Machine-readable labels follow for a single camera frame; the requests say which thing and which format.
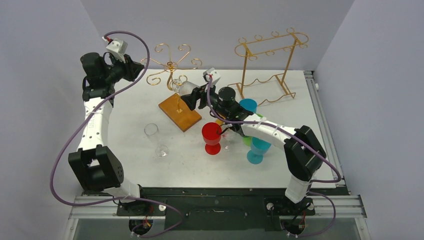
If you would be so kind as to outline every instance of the screw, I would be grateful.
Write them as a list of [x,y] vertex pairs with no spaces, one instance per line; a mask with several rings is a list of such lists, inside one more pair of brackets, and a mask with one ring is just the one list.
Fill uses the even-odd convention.
[[165,211],[165,209],[167,209],[167,207],[166,206],[164,206],[164,205],[161,205],[161,204],[159,204],[159,211],[161,211],[161,212],[163,212],[163,211]]
[[269,203],[266,205],[266,209],[268,209],[268,210],[271,210],[273,207],[274,207],[274,203],[272,203],[272,202],[269,202]]

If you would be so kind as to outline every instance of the black cylinder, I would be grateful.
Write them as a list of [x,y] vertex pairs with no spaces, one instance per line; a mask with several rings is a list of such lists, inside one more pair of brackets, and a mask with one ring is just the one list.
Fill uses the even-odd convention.
[[218,92],[219,104],[224,108],[229,107],[236,101],[236,91],[229,86],[221,88]]

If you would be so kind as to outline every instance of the red plastic goblet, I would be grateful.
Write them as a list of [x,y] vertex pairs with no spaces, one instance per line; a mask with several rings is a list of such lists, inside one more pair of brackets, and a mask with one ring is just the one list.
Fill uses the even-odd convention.
[[201,135],[206,143],[204,149],[210,155],[218,154],[221,151],[221,127],[216,122],[208,122],[201,129]]

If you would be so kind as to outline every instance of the blue cup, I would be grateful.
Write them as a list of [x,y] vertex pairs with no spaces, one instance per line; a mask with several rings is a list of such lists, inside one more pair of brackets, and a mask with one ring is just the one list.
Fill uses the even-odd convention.
[[260,164],[264,160],[264,154],[268,152],[271,143],[261,140],[257,137],[252,137],[250,151],[247,153],[247,160],[251,164]]
[[258,103],[251,99],[245,98],[239,102],[239,104],[246,110],[256,113],[256,109],[258,108]]

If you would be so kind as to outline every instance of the scroll metal decoration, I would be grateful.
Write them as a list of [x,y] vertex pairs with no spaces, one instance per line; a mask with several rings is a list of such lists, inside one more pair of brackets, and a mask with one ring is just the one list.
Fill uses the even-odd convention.
[[158,85],[161,83],[162,79],[158,76],[154,78],[152,77],[167,72],[169,73],[169,77],[166,82],[167,88],[171,91],[178,92],[179,87],[183,85],[185,82],[187,82],[188,78],[186,75],[183,75],[183,74],[180,75],[178,78],[173,78],[174,72],[177,70],[198,69],[202,66],[203,62],[199,58],[193,58],[191,60],[191,64],[195,65],[195,67],[192,67],[192,68],[179,67],[178,64],[181,63],[181,61],[183,61],[190,54],[190,52],[192,51],[192,48],[188,44],[179,45],[178,50],[182,52],[186,51],[186,53],[178,61],[172,61],[171,47],[166,43],[160,43],[156,45],[156,47],[154,48],[154,51],[156,53],[161,53],[165,48],[168,50],[168,62],[163,64],[163,63],[160,63],[159,61],[154,60],[153,58],[150,58],[151,61],[163,66],[163,70],[148,75],[146,78],[146,82],[152,86]]

